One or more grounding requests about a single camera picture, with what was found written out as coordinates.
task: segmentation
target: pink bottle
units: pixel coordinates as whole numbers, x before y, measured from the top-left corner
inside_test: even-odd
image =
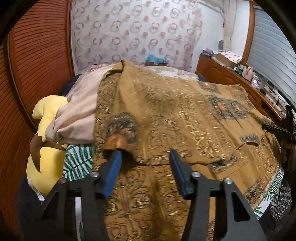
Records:
[[[249,66],[248,69],[247,69],[247,72],[246,72],[246,74],[244,76],[244,78],[246,80],[250,81],[250,82],[251,82],[252,77],[253,77],[253,70],[254,70],[253,66]]]

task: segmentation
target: wooden dresser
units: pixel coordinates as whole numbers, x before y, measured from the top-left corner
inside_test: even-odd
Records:
[[[200,55],[196,72],[211,83],[222,85],[240,84],[245,88],[250,101],[260,113],[269,117],[275,124],[279,124],[281,121],[282,114],[277,111],[274,105],[259,90],[253,88],[249,81],[226,67],[219,65],[214,60]]]

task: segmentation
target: window blind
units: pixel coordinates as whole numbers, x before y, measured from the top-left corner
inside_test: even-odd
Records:
[[[278,87],[296,108],[296,54],[277,24],[259,7],[247,64]]]

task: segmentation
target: white wall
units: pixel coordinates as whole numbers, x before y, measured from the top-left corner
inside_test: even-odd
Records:
[[[246,45],[250,19],[250,2],[237,1],[237,14],[235,19],[234,31],[232,35],[233,53],[243,55]]]
[[[218,51],[218,43],[223,40],[223,18],[219,10],[215,11],[200,4],[202,11],[202,34],[193,50],[191,72],[195,72],[200,53],[208,48]]]

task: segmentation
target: wooden wardrobe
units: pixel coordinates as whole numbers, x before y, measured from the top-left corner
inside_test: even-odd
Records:
[[[39,0],[0,46],[0,211],[15,236],[18,188],[38,126],[32,120],[33,108],[41,98],[57,94],[74,75],[71,4]]]

